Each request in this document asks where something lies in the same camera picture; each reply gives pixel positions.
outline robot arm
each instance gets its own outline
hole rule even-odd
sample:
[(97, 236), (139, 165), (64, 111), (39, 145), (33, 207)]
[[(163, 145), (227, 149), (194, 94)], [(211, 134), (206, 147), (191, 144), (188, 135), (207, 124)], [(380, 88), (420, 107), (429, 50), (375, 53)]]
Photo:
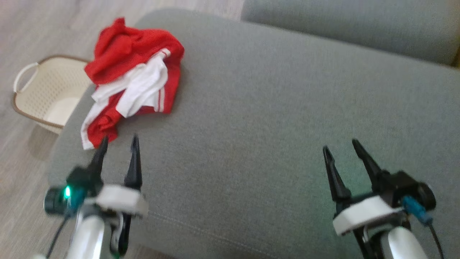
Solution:
[[(413, 214), (423, 225), (430, 227), (443, 258), (432, 218), (426, 213), (436, 207), (430, 188), (404, 171), (390, 174), (382, 170), (358, 140), (354, 139), (352, 143), (372, 185), (372, 192), (360, 196), (351, 195), (335, 167), (329, 148), (323, 148), (332, 200), (336, 203), (333, 226), (337, 235), (353, 232), (365, 259), (426, 259), (425, 252), (410, 231), (408, 216)], [(370, 230), (385, 227), (373, 236), (368, 234)]]
[(66, 186), (51, 187), (44, 201), (49, 215), (64, 216), (64, 221), (46, 257), (49, 258), (60, 230), (76, 216), (74, 234), (67, 259), (119, 258), (128, 248), (131, 218), (145, 217), (148, 203), (141, 194), (142, 172), (138, 136), (133, 137), (131, 162), (123, 185), (104, 185), (102, 163), (107, 152), (105, 137), (86, 167), (75, 167)]

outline black cable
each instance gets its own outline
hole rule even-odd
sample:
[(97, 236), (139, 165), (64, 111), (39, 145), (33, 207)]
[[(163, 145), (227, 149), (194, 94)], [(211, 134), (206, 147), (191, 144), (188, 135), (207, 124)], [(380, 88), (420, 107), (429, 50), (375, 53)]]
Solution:
[(439, 240), (437, 238), (436, 232), (434, 231), (433, 225), (429, 224), (428, 226), (430, 227), (431, 234), (433, 235), (433, 238), (434, 238), (434, 242), (436, 242), (436, 246), (439, 251), (439, 255), (441, 256), (441, 259), (444, 259), (443, 249), (441, 248), (441, 244), (439, 243)]
[(48, 253), (46, 254), (46, 258), (50, 258), (51, 253), (53, 252), (53, 248), (56, 245), (56, 241), (58, 241), (59, 234), (61, 233), (62, 229), (64, 228), (65, 224), (67, 223), (69, 219), (70, 219), (70, 216), (64, 217), (64, 220), (62, 221), (58, 230), (54, 234), (54, 238), (53, 238), (53, 241), (51, 242), (50, 249), (48, 250)]

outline sofa cushion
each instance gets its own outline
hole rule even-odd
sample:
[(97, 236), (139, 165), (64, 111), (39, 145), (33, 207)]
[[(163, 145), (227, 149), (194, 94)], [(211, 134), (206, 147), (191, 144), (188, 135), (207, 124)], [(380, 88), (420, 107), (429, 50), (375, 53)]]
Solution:
[(450, 65), (460, 0), (246, 0), (242, 20)]
[[(447, 67), (304, 34), (179, 10), (139, 28), (169, 30), (185, 47), (171, 114), (124, 120), (103, 165), (122, 182), (139, 134), (149, 216), (130, 240), (177, 258), (359, 258), (339, 237), (322, 147), (354, 194), (370, 191), (351, 138), (392, 172), (429, 183), (435, 226), (453, 258), (460, 227), (460, 73)], [(93, 152), (80, 127), (85, 93), (56, 143), (50, 183)], [(429, 231), (414, 224), (429, 255)]]

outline red and white clothing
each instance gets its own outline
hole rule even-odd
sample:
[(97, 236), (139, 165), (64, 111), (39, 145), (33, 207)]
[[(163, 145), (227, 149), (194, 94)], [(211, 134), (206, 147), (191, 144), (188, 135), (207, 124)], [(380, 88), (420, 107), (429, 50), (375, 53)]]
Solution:
[(117, 138), (116, 124), (122, 118), (170, 113), (183, 54), (180, 42), (164, 30), (129, 28), (122, 18), (104, 29), (95, 60), (85, 67), (98, 86), (80, 131), (83, 148), (98, 147), (105, 136), (109, 141)]

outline laundry basket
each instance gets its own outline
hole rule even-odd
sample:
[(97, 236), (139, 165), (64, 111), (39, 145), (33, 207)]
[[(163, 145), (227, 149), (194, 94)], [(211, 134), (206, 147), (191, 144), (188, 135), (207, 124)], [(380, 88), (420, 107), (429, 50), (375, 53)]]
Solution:
[[(25, 66), (13, 84), (13, 108), (43, 128), (59, 134), (91, 83), (84, 71), (87, 61), (52, 56)], [(35, 69), (24, 87), (21, 77)]]

